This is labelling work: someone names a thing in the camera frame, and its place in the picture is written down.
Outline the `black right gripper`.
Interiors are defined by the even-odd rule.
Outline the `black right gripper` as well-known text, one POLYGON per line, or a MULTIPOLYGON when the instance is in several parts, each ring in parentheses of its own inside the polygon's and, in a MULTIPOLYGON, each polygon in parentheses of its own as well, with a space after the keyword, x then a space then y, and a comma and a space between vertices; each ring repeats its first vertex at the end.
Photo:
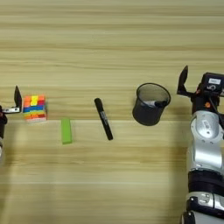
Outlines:
POLYGON ((192 97, 192 113, 197 111, 208 111, 217 114, 220 104, 221 86, 215 84, 200 83, 196 92, 188 92, 185 87, 188 75, 188 66, 185 66, 178 78, 177 94, 192 97))

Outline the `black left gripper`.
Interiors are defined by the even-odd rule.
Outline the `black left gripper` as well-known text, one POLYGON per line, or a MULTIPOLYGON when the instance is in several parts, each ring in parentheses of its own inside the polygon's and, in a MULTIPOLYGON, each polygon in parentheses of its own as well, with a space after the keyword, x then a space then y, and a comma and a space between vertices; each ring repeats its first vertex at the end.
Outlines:
POLYGON ((15 106, 12 108, 2 109, 2 106, 0 105, 0 137, 1 138, 4 138, 4 126, 8 122, 8 119, 5 114, 17 114, 22 111, 22 96, 20 94, 18 87, 15 87, 14 102, 15 102, 15 106))

